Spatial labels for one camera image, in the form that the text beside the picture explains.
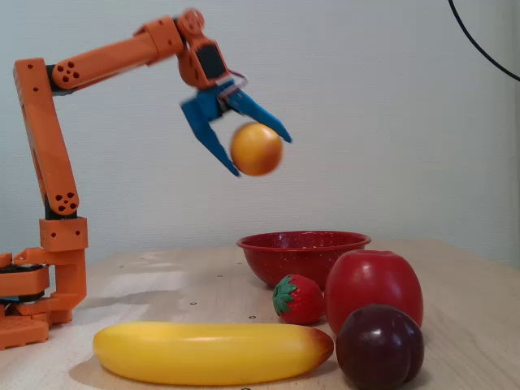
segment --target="dark purple plum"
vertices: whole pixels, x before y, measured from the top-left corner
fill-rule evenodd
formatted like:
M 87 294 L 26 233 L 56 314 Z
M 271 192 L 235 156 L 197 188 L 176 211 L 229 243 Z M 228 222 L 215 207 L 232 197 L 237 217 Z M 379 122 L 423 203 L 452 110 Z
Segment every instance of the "dark purple plum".
M 341 370 L 363 390 L 391 390 L 412 380 L 424 360 L 421 329 L 389 305 L 367 305 L 344 322 L 336 339 Z

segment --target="red apple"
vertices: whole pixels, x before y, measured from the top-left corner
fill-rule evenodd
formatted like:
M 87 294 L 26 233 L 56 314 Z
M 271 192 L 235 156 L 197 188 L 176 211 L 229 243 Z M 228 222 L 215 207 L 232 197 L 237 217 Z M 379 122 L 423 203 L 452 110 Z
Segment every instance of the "red apple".
M 389 251 L 360 249 L 341 255 L 327 277 L 325 303 L 336 335 L 351 313 L 370 304 L 396 307 L 423 324 L 418 277 L 403 257 Z

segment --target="orange robotic arm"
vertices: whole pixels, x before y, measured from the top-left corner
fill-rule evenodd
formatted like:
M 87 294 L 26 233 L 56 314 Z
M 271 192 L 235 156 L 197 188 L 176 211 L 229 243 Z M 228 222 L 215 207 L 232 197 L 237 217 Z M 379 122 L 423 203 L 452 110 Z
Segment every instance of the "orange robotic arm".
M 86 296 L 87 221 L 77 216 L 80 199 L 54 96 L 173 55 L 179 56 L 186 83 L 211 88 L 230 73 L 223 61 L 219 74 L 205 72 L 193 48 L 218 46 L 202 35 L 203 24 L 200 12 L 188 10 L 178 19 L 165 16 L 145 24 L 132 38 L 55 65 L 46 65 L 42 58 L 15 62 L 15 84 L 45 218 L 40 220 L 41 248 L 28 248 L 14 257 L 0 254 L 0 350 L 46 340 L 49 326 L 70 321 L 72 309 Z M 50 285 L 48 266 L 55 266 L 56 291 L 42 298 Z

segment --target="table surface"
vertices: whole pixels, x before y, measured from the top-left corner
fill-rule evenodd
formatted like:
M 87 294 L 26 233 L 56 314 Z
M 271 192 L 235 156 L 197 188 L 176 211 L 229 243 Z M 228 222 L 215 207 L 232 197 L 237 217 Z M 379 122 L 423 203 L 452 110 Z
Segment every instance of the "table surface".
M 519 270 L 437 240 L 380 241 L 370 247 L 408 259 L 422 285 L 425 360 L 418 377 L 403 388 L 520 388 Z M 173 389 L 116 377 L 93 356 L 97 331 L 144 320 L 278 322 L 271 290 L 238 248 L 118 254 L 89 269 L 89 295 L 72 323 L 53 328 L 43 344 L 0 352 L 0 388 Z M 331 334 L 326 322 L 318 327 Z M 335 354 L 307 375 L 247 387 L 349 388 Z

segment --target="yellow banana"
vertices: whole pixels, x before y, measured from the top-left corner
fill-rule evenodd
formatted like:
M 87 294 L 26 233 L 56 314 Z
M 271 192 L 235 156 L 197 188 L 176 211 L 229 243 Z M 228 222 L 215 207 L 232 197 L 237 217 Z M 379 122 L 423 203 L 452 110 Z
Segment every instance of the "yellow banana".
M 334 351 L 312 327 L 282 323 L 121 323 L 101 330 L 93 350 L 109 371 L 156 384 L 226 386 L 311 371 Z

